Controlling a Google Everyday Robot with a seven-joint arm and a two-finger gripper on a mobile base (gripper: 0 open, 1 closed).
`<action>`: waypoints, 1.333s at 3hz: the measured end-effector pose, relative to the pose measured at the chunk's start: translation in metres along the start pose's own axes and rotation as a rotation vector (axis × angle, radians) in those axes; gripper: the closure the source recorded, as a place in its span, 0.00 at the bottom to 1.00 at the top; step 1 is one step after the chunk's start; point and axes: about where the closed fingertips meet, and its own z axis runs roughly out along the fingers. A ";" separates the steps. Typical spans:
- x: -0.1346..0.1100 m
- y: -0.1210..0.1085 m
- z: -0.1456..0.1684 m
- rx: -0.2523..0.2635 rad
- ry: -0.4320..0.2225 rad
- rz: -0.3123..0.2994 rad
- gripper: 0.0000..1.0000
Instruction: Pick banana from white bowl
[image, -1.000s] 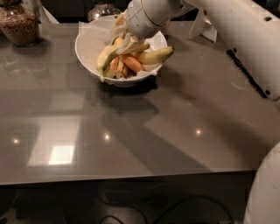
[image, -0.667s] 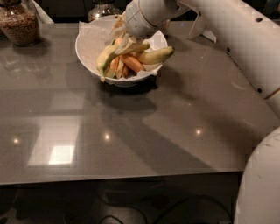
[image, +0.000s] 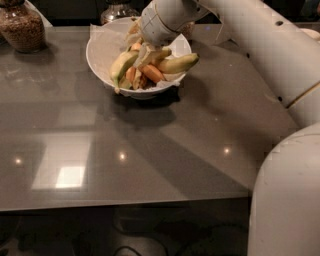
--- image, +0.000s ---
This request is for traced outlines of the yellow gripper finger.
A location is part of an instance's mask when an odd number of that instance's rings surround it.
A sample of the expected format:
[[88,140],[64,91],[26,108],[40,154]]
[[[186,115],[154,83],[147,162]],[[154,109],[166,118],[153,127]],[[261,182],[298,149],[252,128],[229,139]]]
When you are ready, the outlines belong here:
[[134,43],[141,42],[141,40],[142,36],[140,33],[140,20],[136,19],[133,21],[125,36],[125,42],[127,46],[131,46]]
[[157,48],[149,43],[143,43],[137,59],[135,60],[133,66],[135,68],[143,67],[151,62],[156,54]]

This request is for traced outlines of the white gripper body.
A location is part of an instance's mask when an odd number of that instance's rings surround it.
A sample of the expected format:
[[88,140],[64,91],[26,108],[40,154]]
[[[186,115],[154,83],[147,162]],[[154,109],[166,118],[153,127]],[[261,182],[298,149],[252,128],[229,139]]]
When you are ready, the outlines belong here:
[[147,43],[164,46],[179,36],[188,23],[208,13],[195,0],[152,0],[142,11],[139,28]]

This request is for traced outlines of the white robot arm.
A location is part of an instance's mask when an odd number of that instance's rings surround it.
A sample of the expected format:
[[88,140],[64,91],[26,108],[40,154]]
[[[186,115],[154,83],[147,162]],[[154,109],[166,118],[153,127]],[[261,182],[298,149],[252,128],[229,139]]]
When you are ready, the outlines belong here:
[[160,46],[214,13],[299,125],[264,160],[252,195],[248,256],[320,256],[320,44],[262,0],[152,0],[138,22]]

